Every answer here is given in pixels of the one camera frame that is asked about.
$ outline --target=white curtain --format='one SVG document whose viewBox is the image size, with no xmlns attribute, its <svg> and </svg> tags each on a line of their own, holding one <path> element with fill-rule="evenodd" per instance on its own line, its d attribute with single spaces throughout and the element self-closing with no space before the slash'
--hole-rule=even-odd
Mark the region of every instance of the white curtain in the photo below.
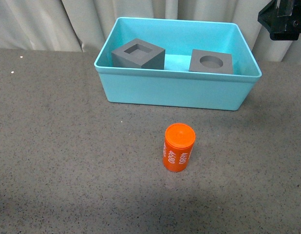
<svg viewBox="0 0 301 234">
<path fill-rule="evenodd" d="M 298 41 L 257 22 L 270 0 L 0 0 L 0 48 L 98 52 L 118 17 L 233 22 L 257 60 L 301 64 Z"/>
</svg>

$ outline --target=gray foam block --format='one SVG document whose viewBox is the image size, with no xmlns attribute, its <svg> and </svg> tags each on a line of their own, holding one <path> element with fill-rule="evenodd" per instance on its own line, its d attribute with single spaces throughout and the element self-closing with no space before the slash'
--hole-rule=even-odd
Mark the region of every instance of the gray foam block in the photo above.
<svg viewBox="0 0 301 234">
<path fill-rule="evenodd" d="M 134 39 L 112 51 L 114 67 L 163 70 L 166 50 L 140 39 Z"/>
<path fill-rule="evenodd" d="M 193 49 L 189 71 L 233 74 L 232 55 Z"/>
</svg>

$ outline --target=circular hole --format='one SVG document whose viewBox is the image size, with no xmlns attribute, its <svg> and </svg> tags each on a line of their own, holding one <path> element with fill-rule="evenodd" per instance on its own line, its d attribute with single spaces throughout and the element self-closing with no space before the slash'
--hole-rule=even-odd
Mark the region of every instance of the circular hole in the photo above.
<svg viewBox="0 0 301 234">
<path fill-rule="evenodd" d="M 201 57 L 200 63 L 208 68 L 220 68 L 223 66 L 222 60 L 220 60 L 218 57 L 211 55 Z"/>
</svg>

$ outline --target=orange canister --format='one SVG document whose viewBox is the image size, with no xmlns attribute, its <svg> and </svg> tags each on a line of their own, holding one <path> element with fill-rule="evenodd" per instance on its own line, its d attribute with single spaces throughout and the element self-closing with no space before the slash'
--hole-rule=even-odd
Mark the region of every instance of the orange canister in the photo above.
<svg viewBox="0 0 301 234">
<path fill-rule="evenodd" d="M 166 129 L 163 164 L 169 171 L 180 172 L 186 168 L 195 139 L 194 130 L 184 123 Z"/>
</svg>

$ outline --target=turquoise plastic bin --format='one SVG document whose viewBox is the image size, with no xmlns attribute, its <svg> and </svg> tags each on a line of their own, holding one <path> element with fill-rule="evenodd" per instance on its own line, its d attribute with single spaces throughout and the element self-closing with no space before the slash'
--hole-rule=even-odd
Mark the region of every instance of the turquoise plastic bin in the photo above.
<svg viewBox="0 0 301 234">
<path fill-rule="evenodd" d="M 111 51 L 139 38 L 166 49 L 165 69 L 113 67 Z M 232 54 L 233 74 L 189 72 L 193 49 Z M 233 23 L 118 18 L 95 60 L 110 102 L 238 110 L 262 73 Z"/>
</svg>

